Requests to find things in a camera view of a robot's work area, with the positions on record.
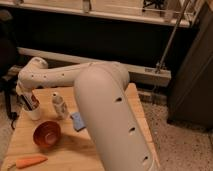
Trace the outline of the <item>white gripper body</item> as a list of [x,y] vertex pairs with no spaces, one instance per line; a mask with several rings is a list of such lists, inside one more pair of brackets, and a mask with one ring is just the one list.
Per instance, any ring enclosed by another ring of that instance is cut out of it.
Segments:
[[24,99],[25,95],[33,94],[33,92],[30,89],[26,88],[21,82],[17,82],[16,92],[24,100],[24,102],[25,102],[25,99]]

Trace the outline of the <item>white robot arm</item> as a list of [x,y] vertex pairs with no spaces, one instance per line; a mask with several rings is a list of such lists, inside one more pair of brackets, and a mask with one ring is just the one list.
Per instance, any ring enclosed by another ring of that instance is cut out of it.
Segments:
[[16,91],[34,105],[34,89],[71,86],[105,171],[159,171],[125,95],[129,81],[120,62],[49,68],[44,59],[34,57],[20,70]]

